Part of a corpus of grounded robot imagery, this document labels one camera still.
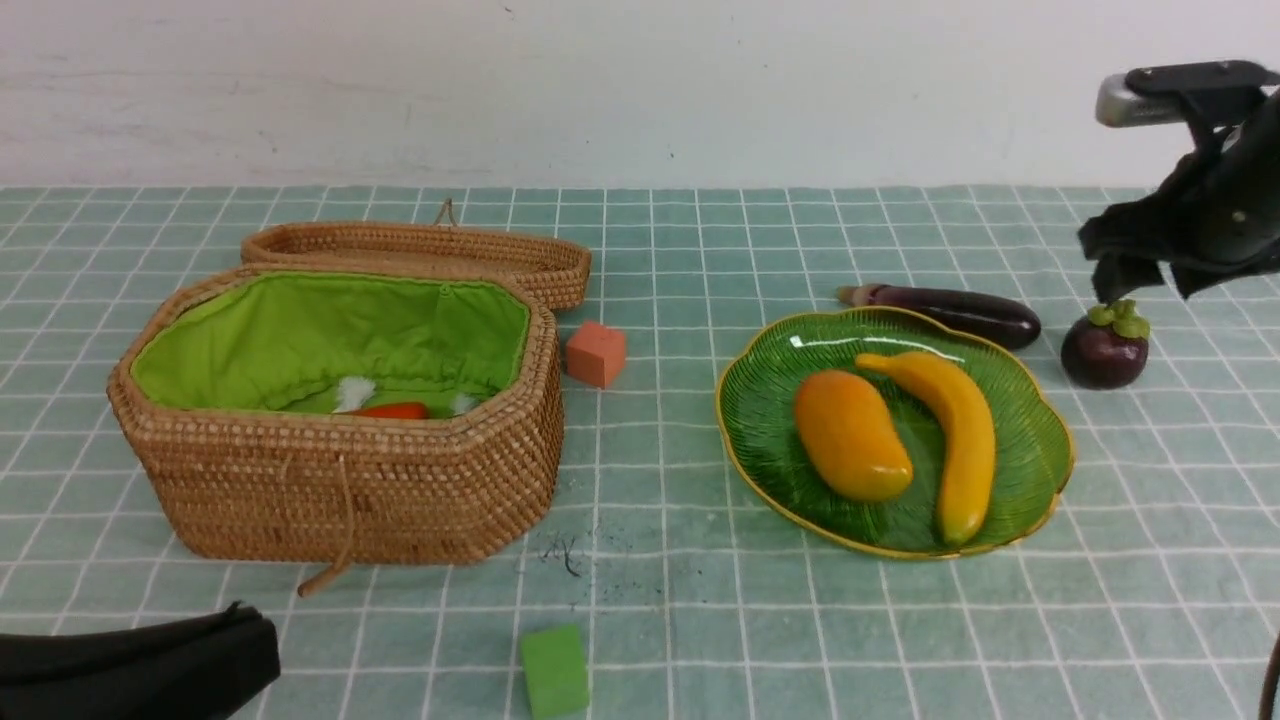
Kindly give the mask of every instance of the basket handle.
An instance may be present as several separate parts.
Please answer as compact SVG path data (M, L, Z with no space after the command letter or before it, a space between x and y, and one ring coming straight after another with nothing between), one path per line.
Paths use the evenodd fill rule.
M342 496L347 501L347 539L342 543L342 551L338 552L338 557L328 568L298 585L298 597L310 597L320 592L351 566L351 551L356 544L356 502L351 497L351 483L347 480L347 462L342 455L338 456L338 479L342 480Z
M444 215L449 217L449 224L451 225L458 227L458 220L457 220L457 218L453 217L453 199L452 197L445 197L444 199L444 202L440 204L440 211L435 214L435 222L431 223L431 224L433 225L440 224L440 220L444 219Z

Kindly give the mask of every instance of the mango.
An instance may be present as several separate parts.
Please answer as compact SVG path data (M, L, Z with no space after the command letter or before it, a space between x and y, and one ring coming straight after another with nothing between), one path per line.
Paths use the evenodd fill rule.
M911 457L888 405L865 378L819 370L796 391L794 414L809 461L837 495L886 502L910 487Z

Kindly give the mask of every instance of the cable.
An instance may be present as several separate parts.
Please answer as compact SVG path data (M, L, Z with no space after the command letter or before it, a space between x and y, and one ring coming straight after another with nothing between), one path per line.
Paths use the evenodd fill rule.
M1271 648L1267 674L1262 676L1262 702L1258 705L1258 720L1272 720L1276 705L1276 685L1280 684L1280 637Z

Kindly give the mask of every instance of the basket lid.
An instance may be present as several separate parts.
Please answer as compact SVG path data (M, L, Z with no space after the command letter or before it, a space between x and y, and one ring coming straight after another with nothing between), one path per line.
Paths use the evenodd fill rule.
M440 224L448 217L449 224ZM284 223L244 238L242 263L412 263L511 277L552 310L586 297L591 251L554 237L460 225L447 199L431 224L375 220Z

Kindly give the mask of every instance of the leaf-shaped plate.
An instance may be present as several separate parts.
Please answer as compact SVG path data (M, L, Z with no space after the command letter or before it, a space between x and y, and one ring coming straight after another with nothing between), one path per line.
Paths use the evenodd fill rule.
M859 352L932 350L963 363L996 423L996 480L987 520L960 547L942 543L934 520L946 437L933 414L892 380L864 374L881 391L915 468L911 486L883 503L832 492L814 471L792 418L800 383L828 368L854 369ZM721 434L739 474L792 521L850 548L897 559L977 555L1039 529L1075 465L1066 423L1036 378L1005 348L895 307L806 313L764 328L716 387Z

